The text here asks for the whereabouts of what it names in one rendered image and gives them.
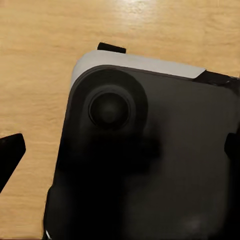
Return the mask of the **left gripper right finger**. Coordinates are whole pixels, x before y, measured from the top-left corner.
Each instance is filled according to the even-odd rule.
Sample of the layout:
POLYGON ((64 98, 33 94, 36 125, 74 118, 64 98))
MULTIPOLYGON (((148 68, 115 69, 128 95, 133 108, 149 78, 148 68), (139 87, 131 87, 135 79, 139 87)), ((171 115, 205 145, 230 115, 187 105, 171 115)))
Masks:
POLYGON ((240 135, 229 133, 227 135, 224 151, 240 173, 240 135))

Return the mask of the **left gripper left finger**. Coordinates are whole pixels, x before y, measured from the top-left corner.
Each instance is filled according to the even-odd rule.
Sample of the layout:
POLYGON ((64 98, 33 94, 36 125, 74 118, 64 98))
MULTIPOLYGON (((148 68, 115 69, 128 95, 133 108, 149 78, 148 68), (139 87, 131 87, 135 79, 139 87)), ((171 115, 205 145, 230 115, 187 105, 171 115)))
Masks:
POLYGON ((26 145, 21 133, 0 138, 0 193, 25 152, 26 145))

